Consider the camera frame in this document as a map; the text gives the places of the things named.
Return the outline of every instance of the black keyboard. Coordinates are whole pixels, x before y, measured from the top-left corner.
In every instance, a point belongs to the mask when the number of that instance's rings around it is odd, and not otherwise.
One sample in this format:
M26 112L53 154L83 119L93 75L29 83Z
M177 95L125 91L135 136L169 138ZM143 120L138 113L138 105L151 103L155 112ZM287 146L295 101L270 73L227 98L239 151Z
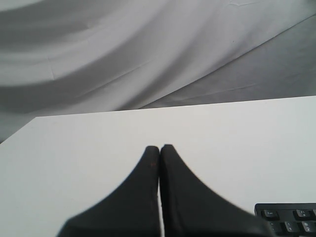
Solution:
M255 214L277 236L316 237L316 203L256 204Z

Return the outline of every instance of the white surface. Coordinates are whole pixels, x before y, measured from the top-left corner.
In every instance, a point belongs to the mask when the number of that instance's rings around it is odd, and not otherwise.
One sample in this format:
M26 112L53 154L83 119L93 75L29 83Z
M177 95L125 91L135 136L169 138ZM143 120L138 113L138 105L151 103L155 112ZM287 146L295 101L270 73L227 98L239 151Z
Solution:
M54 236L174 144L210 188L257 202L316 202L316 97L36 118L0 145L0 236Z
M138 109L314 14L314 0L2 0L0 140L38 116ZM313 39L315 31L305 32L304 39ZM315 46L294 47L295 56L286 49L281 54L290 65L303 64L294 75L305 73L314 61L304 52ZM283 73L275 70L283 64L286 71L286 63L271 59L277 51L265 55L271 73L264 78L278 80ZM260 84L259 59L207 88L243 87L230 80L249 71L241 78Z

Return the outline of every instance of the keyboard key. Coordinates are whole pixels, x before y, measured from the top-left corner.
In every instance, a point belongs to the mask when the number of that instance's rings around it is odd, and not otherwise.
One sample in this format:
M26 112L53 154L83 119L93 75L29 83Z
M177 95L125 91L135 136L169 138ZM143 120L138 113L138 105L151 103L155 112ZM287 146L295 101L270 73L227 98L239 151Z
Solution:
M281 228L280 223L278 222L268 222L270 228L276 233L277 235L280 235L283 233L283 230Z
M286 230L290 234L297 234L300 232L300 228L298 227L297 223L294 221L286 221L285 223Z
M278 220L277 211L274 210L264 210L263 215L267 220Z
M316 233L316 226L315 226L314 222L312 222L312 221L302 221L302 225L303 225L304 231L306 233L309 233L309 234L315 234Z
M296 216L299 220L307 220L310 219L311 214L308 210L296 210Z

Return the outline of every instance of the white fabric backdrop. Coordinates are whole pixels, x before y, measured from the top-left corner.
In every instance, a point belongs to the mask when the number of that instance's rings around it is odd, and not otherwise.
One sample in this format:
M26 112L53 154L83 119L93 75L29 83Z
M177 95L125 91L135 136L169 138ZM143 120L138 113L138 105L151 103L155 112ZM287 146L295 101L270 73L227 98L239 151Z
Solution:
M140 108L315 14L314 0L2 0L0 140L35 116Z

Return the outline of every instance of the white table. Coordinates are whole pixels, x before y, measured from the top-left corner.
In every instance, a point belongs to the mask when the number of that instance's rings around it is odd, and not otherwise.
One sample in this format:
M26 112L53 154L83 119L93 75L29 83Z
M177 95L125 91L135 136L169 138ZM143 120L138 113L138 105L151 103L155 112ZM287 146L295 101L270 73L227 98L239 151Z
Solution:
M0 145L0 236L56 235L165 143L248 212L316 202L316 97L41 117Z

